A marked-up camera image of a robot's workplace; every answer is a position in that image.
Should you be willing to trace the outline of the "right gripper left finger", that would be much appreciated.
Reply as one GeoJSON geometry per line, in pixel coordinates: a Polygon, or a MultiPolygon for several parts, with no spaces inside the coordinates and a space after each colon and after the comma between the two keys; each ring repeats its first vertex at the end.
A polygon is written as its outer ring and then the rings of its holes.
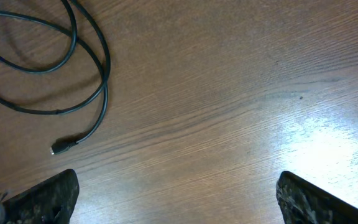
{"type": "Polygon", "coordinates": [[[0,193],[0,223],[69,224],[80,192],[76,172],[67,169],[6,199],[0,193]]]}

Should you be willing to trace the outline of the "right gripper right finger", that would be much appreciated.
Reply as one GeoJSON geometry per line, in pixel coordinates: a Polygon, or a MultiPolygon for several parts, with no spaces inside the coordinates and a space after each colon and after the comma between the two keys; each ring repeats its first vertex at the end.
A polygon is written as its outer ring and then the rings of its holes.
{"type": "Polygon", "coordinates": [[[289,171],[280,174],[276,198],[286,224],[358,223],[358,208],[289,171]]]}

